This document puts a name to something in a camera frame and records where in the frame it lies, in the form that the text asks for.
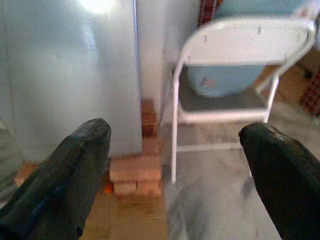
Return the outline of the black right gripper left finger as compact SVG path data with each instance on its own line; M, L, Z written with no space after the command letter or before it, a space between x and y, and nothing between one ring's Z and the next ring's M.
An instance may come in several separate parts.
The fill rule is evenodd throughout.
M68 135L1 208L1 239L79 239L105 174L111 133L94 118Z

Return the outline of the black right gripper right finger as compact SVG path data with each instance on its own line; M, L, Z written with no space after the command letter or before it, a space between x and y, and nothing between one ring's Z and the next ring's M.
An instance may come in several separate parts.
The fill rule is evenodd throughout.
M264 122L239 132L256 191L283 240L320 238L320 161Z

